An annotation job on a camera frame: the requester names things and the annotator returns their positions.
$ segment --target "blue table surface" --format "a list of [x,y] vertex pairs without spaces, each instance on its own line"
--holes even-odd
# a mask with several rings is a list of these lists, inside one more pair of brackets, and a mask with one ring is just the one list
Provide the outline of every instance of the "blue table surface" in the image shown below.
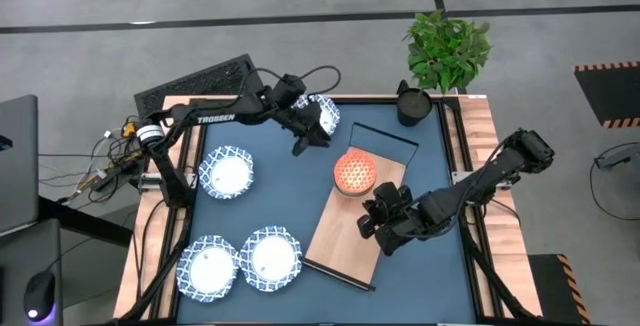
[[[333,166],[352,145],[409,163],[403,183],[414,195],[449,186],[444,141],[437,112],[415,127],[400,125],[395,105],[340,104],[341,121],[331,147],[291,155],[295,142],[273,121],[259,126],[226,123],[209,126],[203,151],[223,145],[249,151],[254,183],[240,197],[216,200],[199,186],[190,240],[220,235],[239,250],[251,233],[267,225],[284,226],[306,252],[333,187]],[[411,140],[383,136],[354,122]],[[473,306],[460,233],[426,242],[412,241],[392,257],[380,255],[373,276],[375,292],[365,292],[304,267],[289,285],[274,293],[249,286],[238,270],[229,294],[212,303],[180,295],[179,323],[472,323]]]

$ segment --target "green plant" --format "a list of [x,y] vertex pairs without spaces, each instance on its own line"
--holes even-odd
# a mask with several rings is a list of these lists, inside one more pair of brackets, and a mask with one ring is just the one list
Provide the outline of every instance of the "green plant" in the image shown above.
[[487,31],[488,23],[476,28],[473,22],[443,19],[441,10],[429,16],[416,14],[404,39],[413,39],[408,61],[418,87],[435,89],[439,85],[444,94],[469,85],[491,50]]

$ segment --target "wooden cutting board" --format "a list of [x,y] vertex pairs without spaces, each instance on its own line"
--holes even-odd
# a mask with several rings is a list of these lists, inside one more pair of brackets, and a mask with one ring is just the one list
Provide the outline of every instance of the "wooden cutting board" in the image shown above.
[[[351,150],[359,149],[349,147],[348,151]],[[380,254],[380,247],[373,236],[367,240],[360,236],[356,221],[366,214],[362,203],[374,198],[374,188],[388,181],[392,181],[400,187],[406,165],[369,152],[366,153],[373,158],[376,164],[377,177],[373,188],[366,195],[358,197],[345,196],[335,186],[331,189],[305,258],[325,268],[370,284]],[[321,271],[331,274],[326,269]]]

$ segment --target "orange bowl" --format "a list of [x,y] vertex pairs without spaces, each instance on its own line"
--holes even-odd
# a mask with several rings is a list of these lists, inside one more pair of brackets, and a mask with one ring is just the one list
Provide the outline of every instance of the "orange bowl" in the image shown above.
[[342,155],[333,168],[333,179],[340,192],[360,196],[376,182],[376,164],[364,151],[352,150]]

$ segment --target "blue and white bowl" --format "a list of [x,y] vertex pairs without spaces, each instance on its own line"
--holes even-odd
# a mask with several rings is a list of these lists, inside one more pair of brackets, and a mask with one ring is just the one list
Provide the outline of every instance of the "blue and white bowl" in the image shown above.
[[182,251],[176,268],[178,290],[199,302],[224,297],[236,279],[238,252],[220,236],[202,236]]
[[253,183],[253,157],[235,146],[221,146],[207,155],[198,179],[205,191],[217,199],[242,195]]
[[340,110],[338,106],[326,95],[302,95],[298,98],[293,107],[303,108],[309,104],[309,98],[311,101],[316,101],[320,104],[322,113],[320,114],[320,125],[325,132],[331,136],[340,122]]
[[298,276],[301,256],[300,242],[287,229],[267,226],[251,234],[240,249],[240,268],[249,285],[273,292]]

